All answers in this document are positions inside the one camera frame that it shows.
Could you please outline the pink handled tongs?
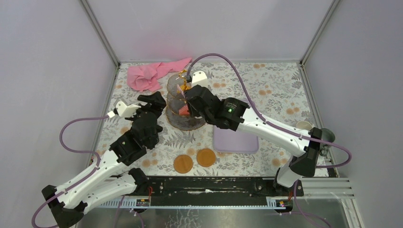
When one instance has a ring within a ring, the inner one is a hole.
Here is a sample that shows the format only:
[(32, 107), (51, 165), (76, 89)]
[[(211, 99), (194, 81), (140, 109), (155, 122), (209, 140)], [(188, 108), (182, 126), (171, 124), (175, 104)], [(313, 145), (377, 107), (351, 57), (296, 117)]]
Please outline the pink handled tongs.
[(184, 101), (184, 103), (185, 103), (185, 105), (184, 105), (184, 107), (183, 107), (182, 109), (185, 109), (185, 110), (188, 112), (188, 111), (189, 111), (189, 107), (188, 107), (188, 104), (187, 104), (187, 101), (186, 101), (186, 97), (185, 97), (184, 91), (181, 89), (181, 87), (180, 87), (179, 85), (177, 85), (176, 87), (177, 87), (177, 93), (179, 93), (179, 94), (182, 95), (183, 101)]

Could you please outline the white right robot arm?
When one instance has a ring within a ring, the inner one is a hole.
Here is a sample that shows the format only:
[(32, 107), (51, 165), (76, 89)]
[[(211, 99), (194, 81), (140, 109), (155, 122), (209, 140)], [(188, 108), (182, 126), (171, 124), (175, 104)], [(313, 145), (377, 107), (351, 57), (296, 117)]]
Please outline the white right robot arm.
[(272, 183), (273, 191), (286, 195), (294, 182), (302, 177), (314, 177), (321, 149), (322, 130), (294, 128), (256, 113), (250, 104), (237, 98), (219, 99), (208, 88), (196, 85), (184, 93), (192, 116), (202, 117), (206, 123), (220, 129), (250, 133), (267, 140), (291, 154), (279, 169)]

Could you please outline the pink cake slice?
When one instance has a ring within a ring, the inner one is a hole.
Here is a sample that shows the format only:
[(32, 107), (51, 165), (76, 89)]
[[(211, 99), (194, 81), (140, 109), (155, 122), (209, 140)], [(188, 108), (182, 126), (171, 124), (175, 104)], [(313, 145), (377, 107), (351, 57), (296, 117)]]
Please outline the pink cake slice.
[(179, 109), (179, 111), (178, 111), (178, 113), (179, 113), (179, 115), (181, 115), (181, 116), (190, 116), (190, 112), (189, 112), (189, 109), (188, 109), (188, 106), (183, 106), (182, 108), (180, 108)]

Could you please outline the three-tier glass cake stand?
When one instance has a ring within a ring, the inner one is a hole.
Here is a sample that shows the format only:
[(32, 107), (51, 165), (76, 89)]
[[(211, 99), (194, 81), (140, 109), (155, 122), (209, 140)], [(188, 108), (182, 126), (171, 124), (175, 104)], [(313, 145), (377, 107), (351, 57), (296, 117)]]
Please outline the three-tier glass cake stand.
[(166, 116), (168, 123), (181, 131), (192, 131), (201, 128), (206, 122), (201, 118), (192, 116), (181, 116), (178, 111), (185, 103), (181, 94), (177, 93), (177, 85), (187, 85), (187, 89), (191, 87), (190, 83), (186, 82), (187, 70), (182, 70), (178, 74), (171, 76), (167, 83), (167, 108)]

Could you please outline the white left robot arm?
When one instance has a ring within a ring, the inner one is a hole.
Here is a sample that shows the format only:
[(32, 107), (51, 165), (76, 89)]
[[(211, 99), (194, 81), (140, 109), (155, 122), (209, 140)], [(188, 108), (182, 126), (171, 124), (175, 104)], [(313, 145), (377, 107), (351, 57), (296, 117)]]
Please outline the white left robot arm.
[(147, 177), (139, 168), (130, 166), (146, 155), (159, 142), (163, 130), (158, 118), (166, 107), (159, 91), (139, 95), (140, 104), (127, 105), (117, 101), (102, 119), (119, 116), (131, 121), (131, 128), (114, 141), (103, 155), (96, 152), (96, 161), (77, 176), (59, 186), (48, 185), (42, 190), (56, 227), (70, 228), (85, 214), (115, 197), (147, 191)]

